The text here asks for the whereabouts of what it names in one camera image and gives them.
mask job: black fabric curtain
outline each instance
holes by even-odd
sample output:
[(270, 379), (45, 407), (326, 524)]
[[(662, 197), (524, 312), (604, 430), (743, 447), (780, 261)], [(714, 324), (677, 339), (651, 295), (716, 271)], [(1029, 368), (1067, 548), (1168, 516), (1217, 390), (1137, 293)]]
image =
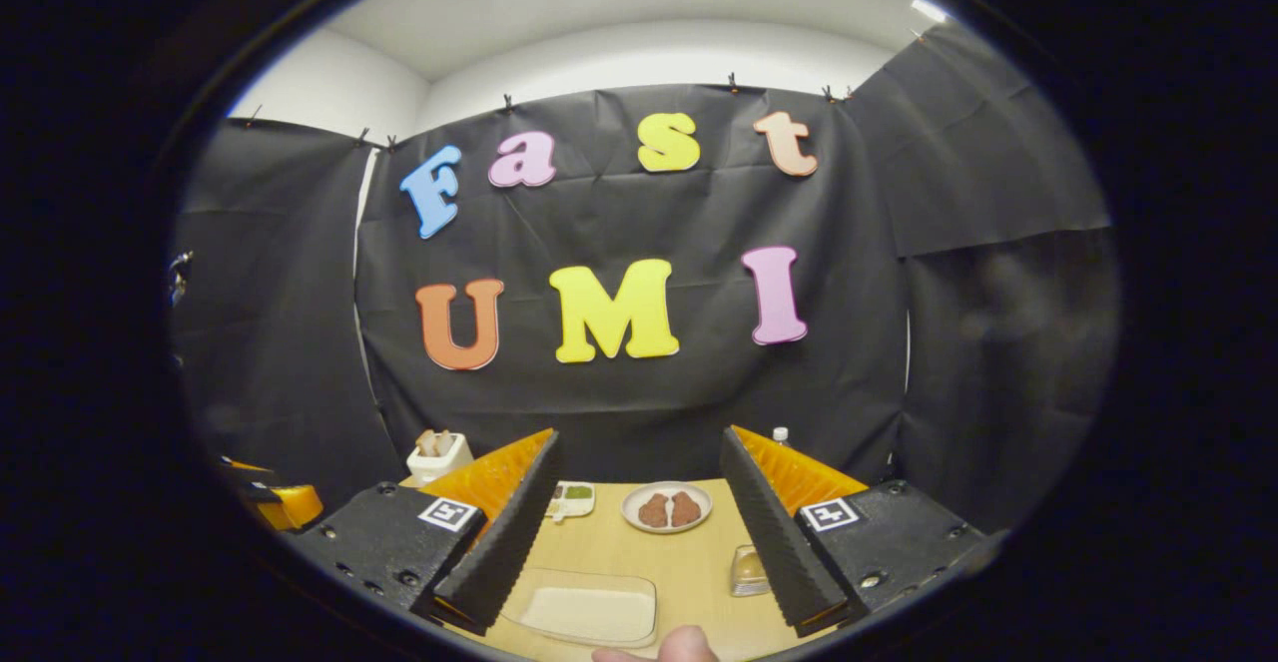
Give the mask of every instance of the black fabric curtain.
[[(754, 121), (776, 111), (808, 125), (810, 176), (772, 161)], [(645, 171), (636, 127), (686, 112), (700, 157), (690, 170)], [(511, 134), (555, 138), (550, 183), (488, 180)], [(400, 183), (446, 144), (458, 215), (419, 235)], [(396, 449), (426, 427), (465, 433), (475, 454), (537, 429), (562, 432), (569, 479), (625, 482), (720, 477), (725, 426), (769, 435), (865, 479), (896, 438), (905, 389), (905, 277), (865, 144), (849, 115), (818, 95), (699, 84), (645, 86), (525, 102), (428, 130), (382, 156), (359, 234), (357, 300), (372, 376)], [(808, 336), (760, 346), (748, 249), (790, 247), (794, 298)], [(667, 305), (680, 350), (666, 358), (558, 363), (558, 267), (589, 267), (616, 294), (630, 262), (671, 262)], [(500, 349), (478, 371), (449, 371), (423, 349), (414, 298), (422, 285), (458, 290), (456, 345), (475, 340), (463, 293), (502, 280)]]
[(404, 475), (360, 363), (351, 248), (369, 148), (353, 143), (225, 121), (174, 239), (194, 253), (171, 325), (210, 452), (314, 484), (330, 510)]
[(898, 474), (984, 529), (1022, 520), (1099, 408), (1118, 335), (1109, 217), (1063, 121), (961, 26), (847, 101), (910, 305)]

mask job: pink letter i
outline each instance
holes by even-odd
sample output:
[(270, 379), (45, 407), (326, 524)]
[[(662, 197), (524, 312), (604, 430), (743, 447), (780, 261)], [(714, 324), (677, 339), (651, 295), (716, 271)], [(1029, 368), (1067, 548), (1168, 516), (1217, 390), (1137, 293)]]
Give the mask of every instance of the pink letter i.
[(759, 326), (751, 336), (759, 345), (794, 343), (808, 335), (808, 326), (795, 314), (794, 285), (790, 284), (790, 262), (799, 253), (794, 248), (757, 248), (741, 256), (741, 262), (754, 273), (754, 290), (759, 296)]

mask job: hand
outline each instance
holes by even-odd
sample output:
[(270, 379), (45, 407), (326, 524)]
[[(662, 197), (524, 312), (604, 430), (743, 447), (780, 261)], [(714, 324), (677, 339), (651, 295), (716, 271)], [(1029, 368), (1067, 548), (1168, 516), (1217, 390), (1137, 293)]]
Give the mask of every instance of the hand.
[(620, 649), (594, 649), (590, 653), (593, 662), (718, 662), (718, 657), (711, 649), (711, 643), (705, 639), (705, 633), (695, 625), (675, 627), (661, 640), (661, 649), (657, 650), (657, 659), (635, 657)]

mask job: table surface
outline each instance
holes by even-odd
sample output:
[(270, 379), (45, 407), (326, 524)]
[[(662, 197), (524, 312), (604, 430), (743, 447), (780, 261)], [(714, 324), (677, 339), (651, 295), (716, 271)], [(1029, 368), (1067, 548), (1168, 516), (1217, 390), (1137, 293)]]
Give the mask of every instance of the table surface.
[[(680, 625), (700, 625), (722, 662), (751, 659), (789, 649), (831, 630), (800, 640), (787, 627), (772, 593), (732, 597), (730, 569), (737, 547), (750, 544), (727, 481), (699, 481), (713, 510), (707, 520), (676, 534), (638, 530), (621, 516), (625, 495), (640, 484), (594, 483), (594, 511), (561, 524), (542, 520), (525, 567), (647, 578), (657, 585), (657, 638), (649, 647), (629, 649), (657, 657), (661, 639)], [(484, 636), (451, 625), (447, 629), (475, 642), (538, 661), (589, 661), (593, 647), (542, 636), (498, 617)]]

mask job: foam letter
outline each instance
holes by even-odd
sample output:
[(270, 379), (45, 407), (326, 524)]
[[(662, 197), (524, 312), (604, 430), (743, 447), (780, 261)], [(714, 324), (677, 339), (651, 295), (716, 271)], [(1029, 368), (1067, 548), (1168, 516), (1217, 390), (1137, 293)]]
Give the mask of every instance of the foam letter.
[[(458, 203), (445, 203), (441, 196), (452, 197), (458, 193), (458, 176), (450, 166), (455, 166), (459, 161), (461, 151), (458, 151), (456, 144), (445, 144), (438, 153), (417, 166), (417, 170), (400, 183), (400, 189), (406, 189), (413, 199), (413, 207), (417, 208), (417, 216), (422, 219), (422, 229), (418, 231), (422, 240), (440, 233), (442, 226), (458, 216)], [(440, 176), (433, 175), (435, 167), (440, 167)]]
[(502, 139), (497, 147), (497, 157), (488, 167), (488, 181), (497, 188), (510, 188), (524, 183), (529, 188), (546, 185), (555, 176), (555, 166), (551, 166), (551, 153), (555, 152), (555, 139), (547, 133), (533, 130), (533, 133), (512, 134)]
[(741, 262), (754, 273), (754, 291), (759, 298), (759, 326), (750, 337), (759, 345), (794, 343), (808, 335), (808, 326), (795, 314), (794, 285), (790, 284), (790, 262), (799, 253), (794, 248), (757, 248), (741, 256)]
[(799, 138), (808, 138), (808, 125), (790, 121), (790, 112), (776, 111), (754, 121), (754, 130), (768, 135), (768, 152), (772, 162), (783, 174), (808, 176), (817, 170), (817, 156), (804, 156), (799, 152)]
[(648, 171), (685, 171), (702, 157), (697, 124), (685, 112), (653, 112), (639, 121), (639, 162)]
[(500, 280), (475, 280), (466, 284), (466, 294), (475, 303), (475, 344), (458, 348), (452, 344), (449, 303), (458, 296), (452, 285), (426, 285), (417, 290), (422, 309), (422, 340), (426, 354), (446, 371), (478, 371), (497, 357), (497, 296), (505, 290)]
[(617, 357), (630, 326), (626, 354), (631, 358), (665, 358), (679, 353), (679, 340), (670, 335), (666, 314), (666, 279), (670, 262), (635, 261), (626, 267), (616, 299), (608, 298), (589, 267), (561, 267), (551, 273), (551, 288), (560, 290), (564, 309), (564, 346), (555, 351), (561, 363), (589, 363), (594, 341), (608, 358)]

